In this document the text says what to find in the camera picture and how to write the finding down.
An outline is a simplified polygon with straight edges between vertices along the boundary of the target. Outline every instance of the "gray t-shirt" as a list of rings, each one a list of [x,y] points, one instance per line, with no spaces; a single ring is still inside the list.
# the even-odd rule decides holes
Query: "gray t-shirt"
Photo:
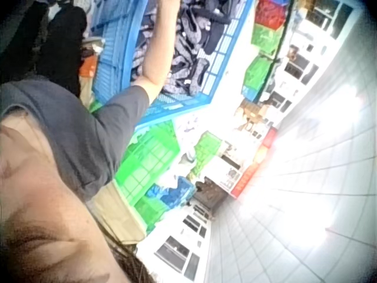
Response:
[[[51,145],[63,182],[83,201],[113,179],[148,107],[148,95],[139,86],[91,114],[68,90],[47,80],[0,85],[1,120],[20,108],[32,114]]]

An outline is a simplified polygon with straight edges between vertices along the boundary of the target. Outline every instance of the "green plastic crate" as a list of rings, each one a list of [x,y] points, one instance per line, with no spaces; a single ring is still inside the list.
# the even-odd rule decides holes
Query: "green plastic crate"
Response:
[[[282,33],[283,27],[273,30],[259,24],[254,24],[252,44],[257,45],[262,52],[274,56]]]
[[[248,88],[259,91],[266,79],[271,63],[272,61],[267,58],[256,57],[246,70],[243,84]]]
[[[89,106],[89,112],[95,112],[97,109],[101,108],[102,104],[98,100],[94,100]]]
[[[162,215],[169,210],[168,206],[157,198],[148,198],[143,196],[136,204],[136,211],[140,214],[145,224],[147,224],[147,230],[151,230],[154,224],[158,222]]]
[[[212,160],[221,146],[221,140],[215,135],[206,132],[202,135],[199,142],[195,146],[197,164],[192,172],[195,176],[203,170],[205,165]]]
[[[136,144],[128,147],[115,180],[131,206],[169,168],[179,152],[171,121],[150,127]]]

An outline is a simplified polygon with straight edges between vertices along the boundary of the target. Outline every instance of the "raised arm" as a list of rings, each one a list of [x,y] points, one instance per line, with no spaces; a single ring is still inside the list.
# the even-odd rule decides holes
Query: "raised arm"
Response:
[[[134,85],[147,92],[152,103],[170,71],[176,38],[177,14],[180,0],[158,0],[156,27],[143,62],[143,73]]]

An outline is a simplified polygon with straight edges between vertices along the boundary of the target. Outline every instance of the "red plastic crate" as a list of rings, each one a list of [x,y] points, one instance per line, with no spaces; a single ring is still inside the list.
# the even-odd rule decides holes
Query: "red plastic crate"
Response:
[[[260,0],[256,8],[255,23],[277,30],[284,24],[285,15],[285,6],[269,0]]]

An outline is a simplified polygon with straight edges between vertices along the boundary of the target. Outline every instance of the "t-shirt sleeve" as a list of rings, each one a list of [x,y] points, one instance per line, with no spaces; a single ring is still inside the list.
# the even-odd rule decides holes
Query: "t-shirt sleeve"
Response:
[[[98,123],[97,134],[108,151],[115,167],[134,134],[135,126],[149,107],[147,92],[140,86],[131,86],[114,96],[104,106],[93,112]]]

